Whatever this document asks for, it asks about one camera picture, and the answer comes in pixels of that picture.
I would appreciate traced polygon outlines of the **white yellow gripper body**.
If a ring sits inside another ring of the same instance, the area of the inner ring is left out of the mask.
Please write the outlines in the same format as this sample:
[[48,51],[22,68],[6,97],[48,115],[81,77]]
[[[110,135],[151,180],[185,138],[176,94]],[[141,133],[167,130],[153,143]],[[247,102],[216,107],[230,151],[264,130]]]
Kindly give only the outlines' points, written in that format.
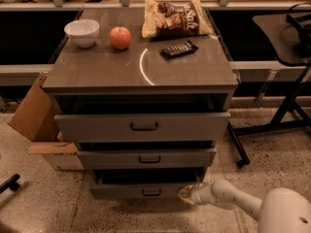
[[208,183],[196,183],[190,192],[190,198],[195,205],[207,205],[214,202],[212,186]]

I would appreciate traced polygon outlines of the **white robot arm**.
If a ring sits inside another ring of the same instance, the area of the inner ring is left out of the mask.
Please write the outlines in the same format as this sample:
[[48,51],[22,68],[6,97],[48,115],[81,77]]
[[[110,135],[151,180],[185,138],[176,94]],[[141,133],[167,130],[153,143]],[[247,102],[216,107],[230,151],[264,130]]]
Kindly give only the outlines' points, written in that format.
[[238,207],[258,223],[258,233],[311,233],[310,202],[288,188],[274,188],[259,199],[226,180],[216,180],[187,185],[178,196],[192,205]]

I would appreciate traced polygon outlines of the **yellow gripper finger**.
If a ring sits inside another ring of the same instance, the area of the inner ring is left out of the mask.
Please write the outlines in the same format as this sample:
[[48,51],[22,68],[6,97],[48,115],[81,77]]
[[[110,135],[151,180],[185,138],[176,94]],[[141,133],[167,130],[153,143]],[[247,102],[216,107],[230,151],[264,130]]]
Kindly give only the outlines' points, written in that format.
[[185,203],[193,205],[194,202],[191,199],[191,189],[192,189],[192,185],[187,185],[181,188],[178,191],[178,197]]

